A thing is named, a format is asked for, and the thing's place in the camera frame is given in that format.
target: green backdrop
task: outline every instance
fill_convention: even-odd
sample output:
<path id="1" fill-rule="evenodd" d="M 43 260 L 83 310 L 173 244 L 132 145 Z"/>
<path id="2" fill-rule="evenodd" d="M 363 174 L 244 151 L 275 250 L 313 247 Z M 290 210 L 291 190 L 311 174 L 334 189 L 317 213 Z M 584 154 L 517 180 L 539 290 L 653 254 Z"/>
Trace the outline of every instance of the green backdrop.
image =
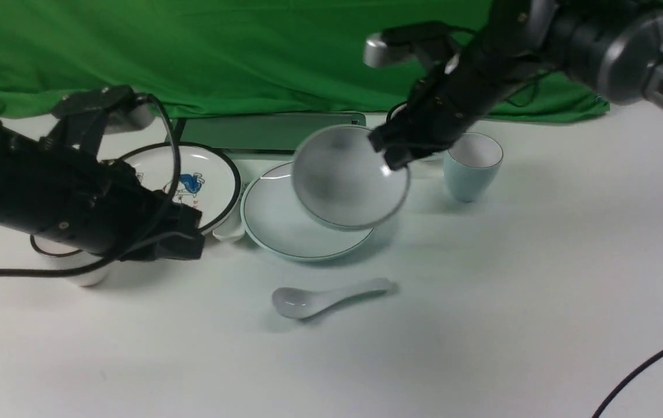
<path id="1" fill-rule="evenodd" d="M 487 0 L 0 0 L 0 114 L 48 112 L 64 93 L 130 84 L 172 116 L 385 111 L 418 64 L 369 69 L 367 35 L 443 20 L 478 28 Z M 560 75 L 493 116 L 569 122 L 608 104 Z"/>

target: ceramic bowl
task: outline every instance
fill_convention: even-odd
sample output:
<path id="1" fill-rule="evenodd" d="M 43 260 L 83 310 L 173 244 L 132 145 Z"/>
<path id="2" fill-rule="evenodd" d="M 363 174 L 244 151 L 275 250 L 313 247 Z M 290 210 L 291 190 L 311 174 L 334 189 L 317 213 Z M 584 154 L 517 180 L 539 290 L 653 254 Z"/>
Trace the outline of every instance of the ceramic bowl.
<path id="1" fill-rule="evenodd" d="M 262 248 L 293 261 L 331 260 L 360 248 L 372 230 L 342 232 L 313 221 L 295 198 L 292 165 L 269 170 L 247 188 L 241 204 L 247 235 Z"/>
<path id="2" fill-rule="evenodd" d="M 374 228 L 403 205 L 409 168 L 392 171 L 368 141 L 371 130 L 339 125 L 315 132 L 295 154 L 292 184 L 316 221 L 339 230 Z"/>

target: black wire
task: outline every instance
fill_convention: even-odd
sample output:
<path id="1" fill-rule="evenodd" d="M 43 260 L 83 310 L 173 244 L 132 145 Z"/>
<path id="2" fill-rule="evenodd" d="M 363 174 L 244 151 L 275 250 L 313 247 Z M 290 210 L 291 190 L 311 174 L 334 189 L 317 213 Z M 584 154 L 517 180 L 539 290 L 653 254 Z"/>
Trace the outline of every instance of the black wire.
<path id="1" fill-rule="evenodd" d="M 385 114 L 385 121 L 386 121 L 386 122 L 390 121 L 390 119 L 393 117 L 393 114 L 394 114 L 398 109 L 400 109 L 401 106 L 405 106 L 405 105 L 406 105 L 406 102 L 403 101 L 403 102 L 398 103 L 397 105 L 393 106 L 393 107 L 391 108 L 391 110 L 389 110 L 388 113 Z"/>
<path id="2" fill-rule="evenodd" d="M 164 127 L 167 129 L 167 137 L 172 149 L 172 158 L 174 166 L 172 169 L 172 185 L 169 187 L 167 197 L 162 202 L 161 206 L 154 212 L 153 216 L 148 222 L 143 224 L 143 227 L 138 229 L 134 235 L 123 244 L 116 244 L 110 251 L 107 251 L 101 259 L 93 262 L 92 264 L 83 265 L 82 267 L 69 268 L 66 270 L 36 270 L 36 269 L 23 269 L 23 268 L 0 268 L 0 276 L 2 277 L 26 277 L 26 278 L 69 278 L 72 276 L 85 275 L 86 273 L 98 270 L 112 262 L 117 261 L 120 257 L 131 251 L 131 248 L 143 240 L 155 228 L 164 216 L 166 215 L 169 207 L 172 204 L 177 193 L 179 183 L 179 174 L 181 171 L 181 159 L 179 154 L 179 146 L 174 137 L 174 132 L 170 124 L 169 116 L 164 105 L 154 95 L 141 95 L 141 99 L 156 106 L 161 119 L 164 122 Z"/>
<path id="3" fill-rule="evenodd" d="M 663 358 L 663 350 L 653 355 L 650 359 L 646 360 L 644 363 L 642 363 L 642 365 L 635 368 L 634 371 L 629 373 L 629 375 L 626 376 L 626 378 L 623 379 L 621 383 L 619 383 L 618 386 L 616 386 L 615 389 L 612 390 L 612 392 L 610 392 L 610 395 L 605 397 L 605 400 L 603 400 L 603 403 L 600 404 L 600 407 L 597 408 L 597 410 L 595 410 L 594 414 L 592 415 L 592 418 L 599 418 L 600 415 L 602 415 L 603 411 L 605 411 L 605 408 L 607 408 L 608 405 L 610 405 L 610 402 L 612 402 L 612 400 L 615 399 L 615 397 L 617 397 L 618 394 L 620 394 L 620 392 L 623 391 L 623 389 L 626 386 L 628 386 L 628 384 L 631 383 L 633 379 L 636 378 L 636 376 L 643 373 L 644 370 L 647 370 L 647 368 L 649 368 L 651 365 L 658 362 L 662 358 Z"/>
<path id="4" fill-rule="evenodd" d="M 515 106 L 515 107 L 530 106 L 538 98 L 538 93 L 541 92 L 541 81 L 543 81 L 544 78 L 546 78 L 549 75 L 554 74 L 554 73 L 555 73 L 555 71 L 549 71 L 547 73 L 544 73 L 544 74 L 541 74 L 541 75 L 538 75 L 538 76 L 535 76 L 535 77 L 531 78 L 524 87 L 520 88 L 520 90 L 517 90 L 517 92 L 512 93 L 512 95 L 509 98 L 507 98 L 505 100 L 505 102 L 509 103 L 510 105 Z M 530 98 L 528 99 L 528 101 L 526 103 L 523 103 L 523 104 L 515 103 L 512 100 L 512 98 L 514 98 L 515 96 L 519 95 L 522 92 L 525 92 L 525 90 L 527 88 L 530 88 L 530 87 L 533 87 L 533 92 L 530 93 Z"/>

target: small dish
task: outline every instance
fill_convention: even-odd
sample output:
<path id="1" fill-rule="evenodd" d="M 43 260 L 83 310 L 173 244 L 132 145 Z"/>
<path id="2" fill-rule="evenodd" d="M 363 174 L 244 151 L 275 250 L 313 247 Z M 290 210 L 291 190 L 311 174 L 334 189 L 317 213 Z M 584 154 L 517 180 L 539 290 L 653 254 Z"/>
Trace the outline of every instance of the small dish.
<path id="1" fill-rule="evenodd" d="M 291 177 L 303 207 L 339 230 L 374 228 L 392 217 L 409 193 L 409 167 L 392 171 L 368 140 L 371 130 L 338 125 L 316 131 L 298 148 Z"/>
<path id="2" fill-rule="evenodd" d="M 292 165 L 269 170 L 247 188 L 241 217 L 252 240 L 285 259 L 311 262 L 342 257 L 370 238 L 372 229 L 342 232 L 311 219 L 293 192 Z"/>
<path id="3" fill-rule="evenodd" d="M 225 154 L 198 143 L 180 143 L 179 153 L 182 174 L 174 201 L 201 211 L 200 232 L 208 235 L 228 219 L 239 201 L 239 170 Z M 169 143 L 144 146 L 121 159 L 133 166 L 144 188 L 169 190 L 172 178 Z"/>

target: white table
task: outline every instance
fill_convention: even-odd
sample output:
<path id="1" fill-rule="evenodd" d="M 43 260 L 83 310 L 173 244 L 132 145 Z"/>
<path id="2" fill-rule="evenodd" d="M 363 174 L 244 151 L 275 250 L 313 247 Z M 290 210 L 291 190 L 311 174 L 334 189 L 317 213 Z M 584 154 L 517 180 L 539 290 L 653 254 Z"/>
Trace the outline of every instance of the white table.
<path id="1" fill-rule="evenodd" d="M 6 123 L 37 136 L 53 119 Z M 120 264 L 93 289 L 0 278 L 0 418 L 591 415 L 663 348 L 663 114 L 474 130 L 506 153 L 483 202 L 451 206 L 438 170 L 418 167 L 398 222 L 334 264 L 244 240 Z M 156 123 L 102 154 L 163 138 Z M 237 164 L 246 178 L 276 162 Z M 42 262 L 0 228 L 0 267 Z M 271 311 L 278 286 L 377 276 L 401 291 L 306 325 Z M 663 362 L 607 416 L 663 416 Z"/>

